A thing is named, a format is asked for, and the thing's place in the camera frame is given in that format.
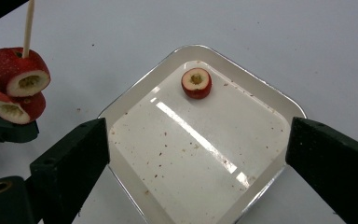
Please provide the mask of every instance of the white surface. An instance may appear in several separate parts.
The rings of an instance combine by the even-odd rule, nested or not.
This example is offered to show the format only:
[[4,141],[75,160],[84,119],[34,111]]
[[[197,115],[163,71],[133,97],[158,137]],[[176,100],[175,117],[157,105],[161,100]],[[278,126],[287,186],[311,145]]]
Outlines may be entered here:
[[[192,68],[212,79],[204,99],[182,89]],[[108,125],[109,166],[150,223],[225,224],[282,170],[292,118],[304,114],[212,49],[185,46],[101,117]]]
[[[0,20],[0,48],[22,44],[25,15],[22,6]],[[47,109],[36,140],[0,144],[0,177],[28,177],[31,161],[187,44],[227,55],[358,140],[358,1],[36,1],[31,49],[51,72]],[[137,218],[106,171],[75,223]],[[290,169],[245,221],[342,223]]]

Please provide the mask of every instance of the white table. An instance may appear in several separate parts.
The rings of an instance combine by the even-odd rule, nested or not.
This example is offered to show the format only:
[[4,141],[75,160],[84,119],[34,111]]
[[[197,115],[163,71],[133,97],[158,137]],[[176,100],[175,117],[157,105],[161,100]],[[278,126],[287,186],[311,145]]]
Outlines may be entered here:
[[[0,48],[22,46],[26,8],[0,20]],[[0,143],[0,177],[27,178],[30,162],[188,44],[228,56],[358,140],[358,1],[39,0],[31,48],[51,72],[48,105],[34,141]],[[105,169],[74,223],[143,221]],[[289,167],[240,223],[343,222]]]

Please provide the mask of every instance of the wooden stick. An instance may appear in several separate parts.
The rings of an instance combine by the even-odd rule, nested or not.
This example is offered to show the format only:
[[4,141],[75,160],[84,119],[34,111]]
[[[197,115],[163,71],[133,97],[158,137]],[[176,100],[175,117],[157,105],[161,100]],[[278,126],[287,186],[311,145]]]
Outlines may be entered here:
[[34,0],[29,0],[27,19],[25,22],[25,34],[24,34],[24,45],[23,45],[24,48],[22,49],[22,58],[28,58],[29,56],[33,18],[34,18]]

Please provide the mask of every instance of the white plastic tray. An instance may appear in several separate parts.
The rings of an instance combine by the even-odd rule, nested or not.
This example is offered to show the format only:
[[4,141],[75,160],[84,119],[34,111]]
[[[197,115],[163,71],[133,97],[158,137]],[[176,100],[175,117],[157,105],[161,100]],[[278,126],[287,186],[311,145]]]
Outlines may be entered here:
[[[210,95],[181,77],[209,71]],[[112,172],[148,223],[234,223],[285,165],[290,98],[204,46],[175,50],[108,106]]]

